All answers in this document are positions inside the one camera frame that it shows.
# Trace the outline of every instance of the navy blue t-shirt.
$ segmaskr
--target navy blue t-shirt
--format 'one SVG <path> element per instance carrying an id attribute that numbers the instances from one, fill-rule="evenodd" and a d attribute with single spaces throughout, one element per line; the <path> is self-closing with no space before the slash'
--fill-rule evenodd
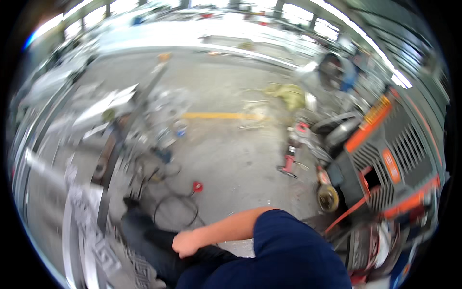
<path id="1" fill-rule="evenodd" d="M 180 276 L 176 289 L 351 288 L 332 246 L 289 213 L 273 209 L 254 226 L 255 258 L 199 264 Z"/>

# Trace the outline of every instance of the black trousers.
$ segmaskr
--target black trousers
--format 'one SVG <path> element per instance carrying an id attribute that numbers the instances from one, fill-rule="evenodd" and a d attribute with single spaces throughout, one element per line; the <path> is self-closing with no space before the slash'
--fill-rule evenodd
<path id="1" fill-rule="evenodd" d="M 168 288 L 175 288 L 180 275 L 189 267 L 200 263 L 214 263 L 217 266 L 240 259 L 234 254 L 216 246 L 206 246 L 191 257 L 180 259 L 172 249 L 177 232 L 159 229 L 149 215 L 138 208 L 129 210 L 122 217 L 122 234 L 128 246 L 143 256 L 156 270 L 157 277 Z"/>

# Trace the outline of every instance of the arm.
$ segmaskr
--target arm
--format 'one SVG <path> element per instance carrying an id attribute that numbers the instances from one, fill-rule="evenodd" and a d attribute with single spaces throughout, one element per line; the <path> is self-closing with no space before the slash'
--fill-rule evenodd
<path id="1" fill-rule="evenodd" d="M 180 232 L 173 239 L 172 248 L 180 258 L 194 255 L 199 248 L 232 240 L 246 240 L 253 237 L 258 217 L 273 207 L 259 207 L 231 215 L 211 225 L 193 231 Z"/>

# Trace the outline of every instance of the black shoe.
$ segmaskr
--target black shoe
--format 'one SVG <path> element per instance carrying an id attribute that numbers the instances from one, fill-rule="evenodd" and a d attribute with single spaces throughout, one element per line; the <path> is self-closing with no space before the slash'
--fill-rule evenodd
<path id="1" fill-rule="evenodd" d="M 140 205 L 140 202 L 138 200 L 135 200 L 135 199 L 133 199 L 131 197 L 124 197 L 123 202 L 127 206 L 127 210 L 137 208 Z"/>

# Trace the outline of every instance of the person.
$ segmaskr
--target person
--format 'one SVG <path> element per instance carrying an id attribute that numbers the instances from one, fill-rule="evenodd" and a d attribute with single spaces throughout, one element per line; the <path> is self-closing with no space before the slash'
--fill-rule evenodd
<path id="1" fill-rule="evenodd" d="M 136 201 L 122 217 L 127 245 L 173 289 L 351 288 L 348 272 L 314 229 L 289 213 L 259 207 L 192 231 L 159 229 Z M 254 238 L 254 258 L 214 244 Z"/>

